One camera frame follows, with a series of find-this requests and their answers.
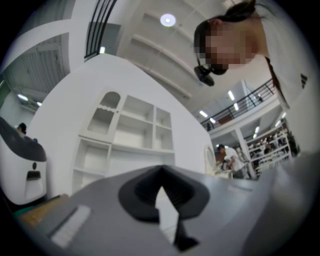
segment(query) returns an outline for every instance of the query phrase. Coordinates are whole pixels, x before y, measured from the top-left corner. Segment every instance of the white machine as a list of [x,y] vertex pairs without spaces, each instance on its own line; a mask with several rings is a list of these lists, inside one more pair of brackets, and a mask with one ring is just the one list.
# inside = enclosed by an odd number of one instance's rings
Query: white machine
[[46,165],[43,147],[0,117],[0,186],[7,199],[21,206],[43,197]]

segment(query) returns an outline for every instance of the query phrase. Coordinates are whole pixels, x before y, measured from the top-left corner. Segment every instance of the metal railing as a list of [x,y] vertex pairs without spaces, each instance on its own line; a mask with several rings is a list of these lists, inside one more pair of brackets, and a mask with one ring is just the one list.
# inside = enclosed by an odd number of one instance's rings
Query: metal railing
[[108,18],[117,0],[98,0],[89,24],[84,58],[99,54]]
[[242,114],[252,110],[262,102],[269,99],[276,93],[276,88],[273,86],[273,80],[270,79],[258,89],[254,90],[246,97],[238,100],[226,109],[219,113],[210,116],[207,120],[201,122],[202,126],[209,132],[225,123],[241,116]]

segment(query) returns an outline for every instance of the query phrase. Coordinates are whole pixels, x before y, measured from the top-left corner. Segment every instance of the dark hair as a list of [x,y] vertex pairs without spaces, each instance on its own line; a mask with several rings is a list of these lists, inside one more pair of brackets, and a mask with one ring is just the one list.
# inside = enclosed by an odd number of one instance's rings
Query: dark hair
[[[206,36],[211,31],[209,21],[219,19],[223,22],[241,22],[249,18],[256,10],[256,0],[247,0],[230,7],[224,15],[218,15],[200,23],[194,32],[193,47],[194,52],[201,59],[206,59]],[[219,65],[211,63],[216,69],[221,69]]]
[[218,146],[218,151],[220,152],[220,150],[221,150],[221,149],[224,149],[224,148],[225,148],[225,145],[219,144],[219,146]]
[[24,122],[20,123],[18,128],[21,128],[22,133],[26,134],[27,133],[27,126]]

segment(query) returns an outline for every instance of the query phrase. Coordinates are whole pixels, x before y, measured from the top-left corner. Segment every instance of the man in white shirt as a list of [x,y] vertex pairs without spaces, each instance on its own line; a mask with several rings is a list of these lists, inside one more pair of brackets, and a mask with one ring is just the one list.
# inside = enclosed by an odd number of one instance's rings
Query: man in white shirt
[[226,154],[226,157],[230,159],[230,162],[227,164],[227,168],[230,168],[234,171],[233,177],[236,179],[243,179],[247,176],[247,168],[246,165],[239,160],[239,156],[237,151],[233,148],[226,148],[224,145],[220,144],[218,147],[218,151],[221,154]]

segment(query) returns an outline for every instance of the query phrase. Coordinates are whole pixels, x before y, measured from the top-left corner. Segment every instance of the ceiling fixture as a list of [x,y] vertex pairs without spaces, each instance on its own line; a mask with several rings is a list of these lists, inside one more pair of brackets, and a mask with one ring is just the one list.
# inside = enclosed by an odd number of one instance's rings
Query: ceiling fixture
[[100,48],[100,54],[104,54],[106,52],[106,48],[105,47],[103,47],[103,46],[101,46],[101,48]]
[[207,118],[208,117],[208,115],[205,113],[205,112],[203,112],[202,110],[199,112],[201,115],[203,115],[205,118]]
[[232,91],[228,91],[228,94],[229,94],[229,96],[230,96],[230,99],[231,99],[232,101],[234,101],[234,100],[235,100],[235,96],[233,95]]
[[24,101],[28,101],[28,98],[22,94],[18,94],[18,97],[21,99],[21,100],[24,100]]
[[277,127],[278,125],[281,124],[281,120],[279,120],[278,122],[276,122],[275,126],[274,127]]
[[176,24],[176,17],[172,14],[166,13],[161,16],[160,22],[165,27],[172,27]]

